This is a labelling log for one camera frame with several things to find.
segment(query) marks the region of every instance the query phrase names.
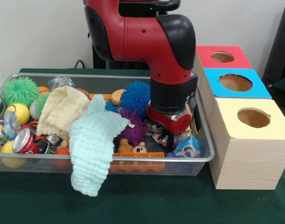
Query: mint green cloth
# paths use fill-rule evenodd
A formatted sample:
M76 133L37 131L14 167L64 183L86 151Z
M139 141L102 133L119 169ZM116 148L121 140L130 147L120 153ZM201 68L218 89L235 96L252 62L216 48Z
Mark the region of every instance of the mint green cloth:
M87 111L70 127L72 186L84 195L97 196L112 162L113 139L129 120L105 110L102 95L96 95Z

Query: knitted cloth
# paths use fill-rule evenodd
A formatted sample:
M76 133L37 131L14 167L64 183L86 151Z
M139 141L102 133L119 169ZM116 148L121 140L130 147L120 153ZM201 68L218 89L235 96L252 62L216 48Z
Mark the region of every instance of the knitted cloth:
M62 139L69 137L71 124L86 111L90 101L69 86L56 88L50 93L37 127L37 135L55 134Z
M70 127L72 186L84 195L97 196L106 179L113 155L113 139L129 120L106 111L102 95L96 95L83 116Z

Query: wooden cube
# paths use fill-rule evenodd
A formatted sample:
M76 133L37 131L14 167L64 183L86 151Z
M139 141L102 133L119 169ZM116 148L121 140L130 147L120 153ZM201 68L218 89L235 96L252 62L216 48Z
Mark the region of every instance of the wooden cube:
M193 72L201 89L204 69L252 69L250 62L237 46L197 46Z
M271 99L254 69L204 69L204 71L200 94L208 124L215 97Z
M285 117L271 99L216 98L209 125L216 189L275 189L285 169Z

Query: metal basket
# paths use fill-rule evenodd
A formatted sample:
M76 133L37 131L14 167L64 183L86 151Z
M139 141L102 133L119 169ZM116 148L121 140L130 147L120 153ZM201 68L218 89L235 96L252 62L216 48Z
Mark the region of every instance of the metal basket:
M7 81L18 76L28 76L38 86L48 86L55 74L19 73L8 78ZM104 75L67 75L71 77L76 87L83 88L89 93L111 94L115 90L123 89L129 83L138 80L150 83L150 77L126 77ZM0 118L7 105L2 100L0 90ZM213 142L204 116L201 98L198 90L195 97L188 101L194 118L191 122L193 134L197 137L201 146L200 158L155 158L155 157L116 157L109 173L112 174L135 174L135 175L186 175L196 176L204 164L213 159L215 155ZM150 136L145 139L148 152L163 152L164 148L156 143ZM21 163L18 168L9 168L1 160ZM6 154L0 153L0 171L6 172L36 172L36 173L71 173L70 156L52 154Z

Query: orange plastic crate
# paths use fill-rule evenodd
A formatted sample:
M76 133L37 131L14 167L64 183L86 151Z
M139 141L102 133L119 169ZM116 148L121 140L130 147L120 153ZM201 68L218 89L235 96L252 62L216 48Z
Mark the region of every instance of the orange plastic crate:
M164 158L164 153L114 153L113 156L123 157L160 157ZM164 162L148 162L148 161L113 161L110 165L111 172L125 171L132 172L134 170L146 172L152 170L160 172L164 170Z

